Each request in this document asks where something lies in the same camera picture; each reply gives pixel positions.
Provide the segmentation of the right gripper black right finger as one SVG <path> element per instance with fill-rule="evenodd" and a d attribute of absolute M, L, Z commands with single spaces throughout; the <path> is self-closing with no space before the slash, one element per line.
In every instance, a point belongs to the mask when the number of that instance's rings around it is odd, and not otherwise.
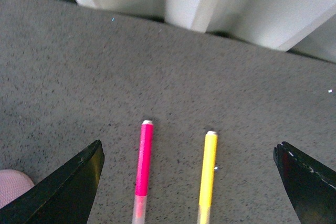
<path fill-rule="evenodd" d="M 335 223 L 335 171 L 282 142 L 274 161 L 301 223 Z"/>

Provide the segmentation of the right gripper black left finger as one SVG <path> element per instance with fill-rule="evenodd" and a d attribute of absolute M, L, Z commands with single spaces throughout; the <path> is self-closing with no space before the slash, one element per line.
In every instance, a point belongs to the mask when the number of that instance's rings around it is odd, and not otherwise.
<path fill-rule="evenodd" d="M 87 223 L 104 152 L 96 140 L 1 209 L 1 223 Z"/>

